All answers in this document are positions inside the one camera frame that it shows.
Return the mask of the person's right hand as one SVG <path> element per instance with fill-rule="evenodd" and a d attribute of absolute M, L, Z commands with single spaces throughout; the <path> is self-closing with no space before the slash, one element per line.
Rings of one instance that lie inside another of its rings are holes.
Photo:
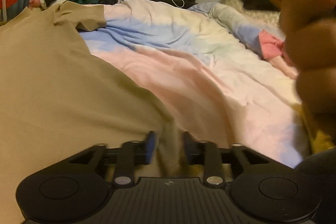
<path fill-rule="evenodd" d="M 296 89 L 316 128 L 335 138 L 335 0 L 270 0 L 280 13 Z"/>

